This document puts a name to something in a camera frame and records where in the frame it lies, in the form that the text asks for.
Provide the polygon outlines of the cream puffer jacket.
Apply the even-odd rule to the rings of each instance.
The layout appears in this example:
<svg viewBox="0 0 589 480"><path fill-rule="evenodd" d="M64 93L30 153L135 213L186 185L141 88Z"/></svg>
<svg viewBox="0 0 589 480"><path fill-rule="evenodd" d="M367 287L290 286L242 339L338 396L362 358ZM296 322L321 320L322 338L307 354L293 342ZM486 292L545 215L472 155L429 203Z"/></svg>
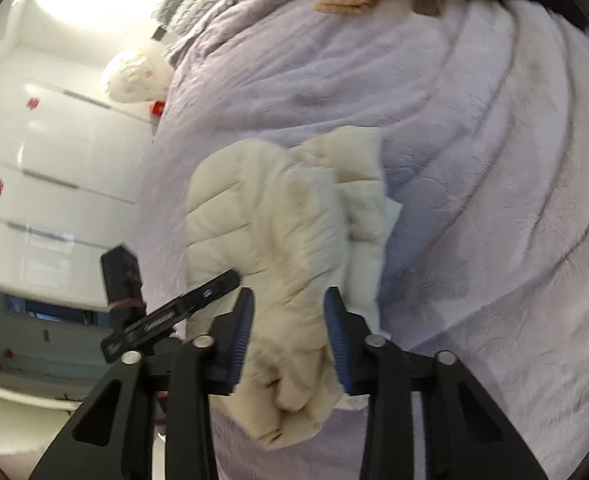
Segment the cream puffer jacket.
<svg viewBox="0 0 589 480"><path fill-rule="evenodd" d="M200 162L187 190L187 283L236 271L255 299L240 382L214 402L258 445L314 438L337 408L323 297L337 288L373 332L385 246L401 214L387 195L382 139L345 126L294 148L258 139Z"/></svg>

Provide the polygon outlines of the lavender bed blanket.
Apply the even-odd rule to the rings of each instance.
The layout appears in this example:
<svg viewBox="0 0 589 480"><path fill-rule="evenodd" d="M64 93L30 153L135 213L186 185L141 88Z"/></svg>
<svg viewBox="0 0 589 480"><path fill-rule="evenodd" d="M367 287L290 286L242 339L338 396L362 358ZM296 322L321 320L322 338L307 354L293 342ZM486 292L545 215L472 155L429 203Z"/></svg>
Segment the lavender bed blanket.
<svg viewBox="0 0 589 480"><path fill-rule="evenodd" d="M401 348L459 355L546 474L589 452L589 32L527 0L356 16L226 0L180 41L132 244L157 308L187 289L187 183L225 145L381 131L403 205L380 304Z"/></svg>

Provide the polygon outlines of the white wardrobe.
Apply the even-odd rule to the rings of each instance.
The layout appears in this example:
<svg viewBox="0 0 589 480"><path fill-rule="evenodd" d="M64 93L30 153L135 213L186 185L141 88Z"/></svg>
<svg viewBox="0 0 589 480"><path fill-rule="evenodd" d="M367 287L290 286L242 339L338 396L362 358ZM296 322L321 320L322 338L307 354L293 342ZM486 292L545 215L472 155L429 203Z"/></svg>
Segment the white wardrobe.
<svg viewBox="0 0 589 480"><path fill-rule="evenodd" d="M104 370L100 258L136 217L147 104L19 46L0 62L0 397L62 410Z"/></svg>

